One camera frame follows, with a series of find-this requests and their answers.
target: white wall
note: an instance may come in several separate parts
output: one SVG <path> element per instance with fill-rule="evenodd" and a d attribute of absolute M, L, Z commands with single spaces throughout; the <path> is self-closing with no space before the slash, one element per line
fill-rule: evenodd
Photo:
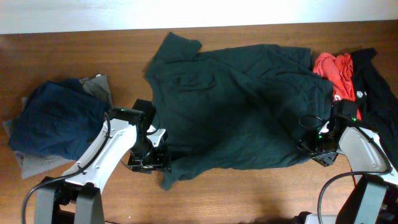
<path fill-rule="evenodd" d="M 0 34 L 398 19 L 398 0 L 0 0 Z"/>

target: wooden table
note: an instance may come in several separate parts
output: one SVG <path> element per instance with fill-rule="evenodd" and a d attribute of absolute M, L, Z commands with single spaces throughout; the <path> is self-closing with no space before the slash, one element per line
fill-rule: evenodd
<path fill-rule="evenodd" d="M 397 21 L 384 21 L 0 35 L 0 116 L 2 121 L 16 116 L 21 97 L 46 80 L 97 73 L 108 75 L 115 105 L 130 107 L 136 98 L 151 99 L 142 71 L 169 31 L 200 40 L 203 51 L 264 43 L 331 53 L 375 47 L 380 54 L 374 63 L 397 94 L 397 27 Z M 46 175 L 60 175 L 69 165 L 21 180 L 4 130 L 0 153 L 0 219 L 18 223 L 28 190 Z M 238 223 L 293 217 L 301 211 L 316 213 L 322 185 L 349 170 L 343 156 L 328 168 L 309 161 L 285 169 L 213 169 L 177 182 L 166 192 L 159 187 L 160 173 L 136 174 L 118 165 L 103 192 L 104 212 L 108 221 L 118 223 Z M 352 189 L 349 177 L 332 184 L 323 213 L 338 213 Z M 32 197 L 28 223 L 32 223 L 34 202 Z"/>

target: red cloth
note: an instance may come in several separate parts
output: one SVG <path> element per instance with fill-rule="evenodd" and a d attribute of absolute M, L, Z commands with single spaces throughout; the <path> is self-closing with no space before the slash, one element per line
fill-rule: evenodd
<path fill-rule="evenodd" d="M 354 74 L 354 67 L 350 54 L 334 57 L 332 54 L 322 53 L 315 61 L 313 72 L 333 83 L 335 101 L 341 99 L 355 101 L 354 85 L 351 79 Z M 357 118 L 362 119 L 359 110 Z"/>

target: green garment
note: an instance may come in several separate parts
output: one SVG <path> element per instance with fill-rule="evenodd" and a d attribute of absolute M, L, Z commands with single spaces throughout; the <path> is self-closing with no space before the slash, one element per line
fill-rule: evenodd
<path fill-rule="evenodd" d="M 299 117 L 330 115 L 333 85 L 312 73 L 310 49 L 253 45 L 198 53 L 170 33 L 146 79 L 168 132 L 172 173 L 162 188 L 215 167 L 264 169 L 308 160 L 297 149 Z"/>

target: black garment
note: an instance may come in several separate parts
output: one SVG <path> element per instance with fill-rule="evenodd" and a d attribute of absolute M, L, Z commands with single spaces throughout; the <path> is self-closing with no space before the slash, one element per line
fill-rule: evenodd
<path fill-rule="evenodd" d="M 30 95 L 8 144 L 26 154 L 77 160 L 101 131 L 108 109 L 77 79 L 46 82 Z"/>
<path fill-rule="evenodd" d="M 373 67 L 375 49 L 353 52 L 354 89 L 362 120 L 379 133 L 383 149 L 395 168 L 398 167 L 398 100 L 389 85 Z"/>
<path fill-rule="evenodd" d="M 146 78 L 172 153 L 163 189 L 214 168 L 263 169 L 305 162 L 296 148 L 304 114 L 328 118 L 333 85 L 312 73 L 310 49 L 253 45 L 197 53 L 170 33 Z"/>

